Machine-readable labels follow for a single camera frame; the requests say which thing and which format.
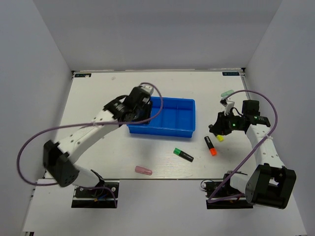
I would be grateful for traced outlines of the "yellow highlighter black body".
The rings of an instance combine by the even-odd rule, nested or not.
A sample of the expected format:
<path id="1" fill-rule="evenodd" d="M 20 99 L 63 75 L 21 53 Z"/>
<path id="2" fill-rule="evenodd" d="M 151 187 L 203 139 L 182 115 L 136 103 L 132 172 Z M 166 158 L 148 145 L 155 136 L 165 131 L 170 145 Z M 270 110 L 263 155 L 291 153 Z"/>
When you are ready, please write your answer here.
<path id="1" fill-rule="evenodd" d="M 223 141 L 224 141 L 224 137 L 223 137 L 222 135 L 215 134 L 215 137 L 216 137 L 216 139 L 217 139 L 219 142 L 223 142 Z"/>

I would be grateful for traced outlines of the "orange highlighter black body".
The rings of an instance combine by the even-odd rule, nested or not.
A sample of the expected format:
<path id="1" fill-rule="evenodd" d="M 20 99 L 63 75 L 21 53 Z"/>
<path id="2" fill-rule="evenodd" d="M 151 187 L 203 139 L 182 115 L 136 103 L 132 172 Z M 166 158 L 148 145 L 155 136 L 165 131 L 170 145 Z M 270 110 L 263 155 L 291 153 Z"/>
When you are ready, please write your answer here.
<path id="1" fill-rule="evenodd" d="M 213 143 L 211 142 L 210 137 L 209 137 L 209 136 L 206 136 L 206 137 L 204 137 L 204 140 L 205 140 L 205 142 L 206 142 L 206 145 L 207 145 L 207 147 L 208 147 L 208 149 L 209 149 L 210 154 L 211 154 L 212 156 L 216 156 L 216 155 L 217 155 L 217 151 L 216 151 L 216 149 L 215 149 Z"/>

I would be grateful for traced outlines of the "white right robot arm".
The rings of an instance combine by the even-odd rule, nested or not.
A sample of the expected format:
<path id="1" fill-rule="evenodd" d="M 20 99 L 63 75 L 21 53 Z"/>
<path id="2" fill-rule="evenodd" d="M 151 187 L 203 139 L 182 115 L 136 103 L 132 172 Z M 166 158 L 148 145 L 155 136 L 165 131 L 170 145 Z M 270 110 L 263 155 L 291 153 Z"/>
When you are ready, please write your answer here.
<path id="1" fill-rule="evenodd" d="M 234 102 L 223 98 L 224 111 L 218 113 L 210 132 L 228 135 L 243 131 L 249 139 L 256 168 L 252 175 L 239 172 L 240 167 L 226 174 L 223 181 L 208 197 L 208 203 L 245 197 L 248 204 L 286 208 L 296 182 L 296 173 L 281 161 L 271 138 L 271 124 L 259 111 L 259 101 L 243 101 L 242 112 L 233 113 Z"/>

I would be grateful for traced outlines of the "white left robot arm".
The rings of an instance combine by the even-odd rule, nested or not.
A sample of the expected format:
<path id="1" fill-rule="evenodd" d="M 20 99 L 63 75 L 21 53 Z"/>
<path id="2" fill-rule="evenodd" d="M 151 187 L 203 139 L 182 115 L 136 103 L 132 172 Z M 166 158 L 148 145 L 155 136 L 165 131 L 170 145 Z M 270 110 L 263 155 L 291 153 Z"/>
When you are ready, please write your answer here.
<path id="1" fill-rule="evenodd" d="M 76 165 L 79 157 L 98 140 L 121 127 L 123 122 L 142 121 L 151 114 L 150 85 L 134 87 L 127 96 L 122 95 L 107 103 L 94 117 L 91 126 L 83 126 L 68 137 L 44 144 L 43 165 L 59 186 L 71 184 L 87 187 L 93 196 L 103 193 L 100 174 Z"/>

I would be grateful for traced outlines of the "blue plastic divided bin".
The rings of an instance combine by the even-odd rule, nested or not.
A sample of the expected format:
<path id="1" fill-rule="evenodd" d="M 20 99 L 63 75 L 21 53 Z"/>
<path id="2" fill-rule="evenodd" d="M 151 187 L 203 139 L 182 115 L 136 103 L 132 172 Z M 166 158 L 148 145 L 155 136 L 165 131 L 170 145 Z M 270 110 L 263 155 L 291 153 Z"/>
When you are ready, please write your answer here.
<path id="1" fill-rule="evenodd" d="M 149 124 L 128 125 L 131 134 L 191 138 L 196 127 L 193 99 L 163 98 L 163 109 Z"/>

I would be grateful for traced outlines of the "right corner table label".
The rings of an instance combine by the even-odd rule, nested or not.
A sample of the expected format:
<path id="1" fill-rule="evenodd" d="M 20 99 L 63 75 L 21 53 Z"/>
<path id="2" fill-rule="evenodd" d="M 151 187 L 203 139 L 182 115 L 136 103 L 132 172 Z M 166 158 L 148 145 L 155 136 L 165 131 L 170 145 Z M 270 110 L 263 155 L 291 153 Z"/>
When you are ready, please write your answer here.
<path id="1" fill-rule="evenodd" d="M 239 72 L 232 72 L 232 71 L 226 71 L 226 72 L 222 72 L 223 76 L 240 76 Z"/>

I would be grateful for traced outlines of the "corner table label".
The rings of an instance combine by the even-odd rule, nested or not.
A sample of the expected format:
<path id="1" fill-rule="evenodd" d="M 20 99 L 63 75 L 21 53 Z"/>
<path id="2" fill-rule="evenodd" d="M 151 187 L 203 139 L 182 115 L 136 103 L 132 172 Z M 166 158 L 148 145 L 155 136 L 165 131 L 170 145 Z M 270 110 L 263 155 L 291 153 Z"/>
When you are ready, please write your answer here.
<path id="1" fill-rule="evenodd" d="M 239 72 L 232 72 L 232 71 L 226 71 L 226 72 L 222 72 L 223 76 L 240 76 Z"/>
<path id="2" fill-rule="evenodd" d="M 76 73 L 74 75 L 75 78 L 89 78 L 91 76 L 92 76 L 91 73 Z"/>

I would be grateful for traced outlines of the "green highlighter black body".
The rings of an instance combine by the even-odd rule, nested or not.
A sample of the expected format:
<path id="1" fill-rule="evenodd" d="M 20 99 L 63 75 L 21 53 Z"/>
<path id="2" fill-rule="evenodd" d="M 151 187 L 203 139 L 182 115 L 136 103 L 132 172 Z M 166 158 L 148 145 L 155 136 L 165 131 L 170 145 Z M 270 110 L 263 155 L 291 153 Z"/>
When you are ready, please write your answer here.
<path id="1" fill-rule="evenodd" d="M 175 155 L 177 155 L 177 156 L 179 156 L 179 157 L 189 161 L 189 162 L 193 162 L 193 160 L 194 160 L 194 158 L 191 155 L 187 154 L 186 152 L 184 152 L 184 151 L 182 151 L 182 150 L 180 150 L 178 148 L 175 148 L 173 150 L 173 153 Z"/>

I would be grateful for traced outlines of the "left corner table label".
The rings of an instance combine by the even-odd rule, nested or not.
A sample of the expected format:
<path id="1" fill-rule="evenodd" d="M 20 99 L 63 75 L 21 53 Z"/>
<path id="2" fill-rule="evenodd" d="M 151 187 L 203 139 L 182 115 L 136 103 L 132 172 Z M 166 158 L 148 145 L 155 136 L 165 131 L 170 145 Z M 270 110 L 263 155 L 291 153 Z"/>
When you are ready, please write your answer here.
<path id="1" fill-rule="evenodd" d="M 92 76 L 91 73 L 76 73 L 74 75 L 75 78 L 89 78 L 91 76 Z"/>

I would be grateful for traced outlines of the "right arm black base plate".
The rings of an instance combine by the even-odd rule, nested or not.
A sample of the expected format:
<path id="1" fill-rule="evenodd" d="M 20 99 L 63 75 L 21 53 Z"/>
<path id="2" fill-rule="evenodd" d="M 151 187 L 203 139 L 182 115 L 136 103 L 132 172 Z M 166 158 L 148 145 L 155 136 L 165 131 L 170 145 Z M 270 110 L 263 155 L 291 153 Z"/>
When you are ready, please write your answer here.
<path id="1" fill-rule="evenodd" d="M 246 201 L 245 195 L 240 196 L 241 192 L 237 189 L 232 188 L 227 183 L 224 184 L 222 188 L 218 190 L 216 195 L 212 198 L 212 201 L 224 198 L 221 201 L 217 201 L 214 203 L 208 203 L 208 199 L 210 195 L 218 188 L 219 184 L 231 173 L 232 171 L 228 171 L 224 174 L 222 180 L 213 180 L 213 179 L 204 179 L 200 183 L 200 188 L 202 191 L 206 193 L 206 207 L 207 209 L 252 209 L 253 205 L 249 204 Z"/>

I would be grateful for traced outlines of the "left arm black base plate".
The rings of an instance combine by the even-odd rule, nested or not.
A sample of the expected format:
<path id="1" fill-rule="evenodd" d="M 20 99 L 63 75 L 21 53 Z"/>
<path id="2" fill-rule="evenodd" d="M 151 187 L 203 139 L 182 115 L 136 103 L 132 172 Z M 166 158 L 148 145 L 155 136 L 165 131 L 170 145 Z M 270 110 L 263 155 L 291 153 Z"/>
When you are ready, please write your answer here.
<path id="1" fill-rule="evenodd" d="M 83 189 L 75 187 L 72 208 L 116 208 L 119 197 L 119 181 L 107 181 L 104 186 L 111 189 L 115 195 L 115 199 L 107 189 Z"/>

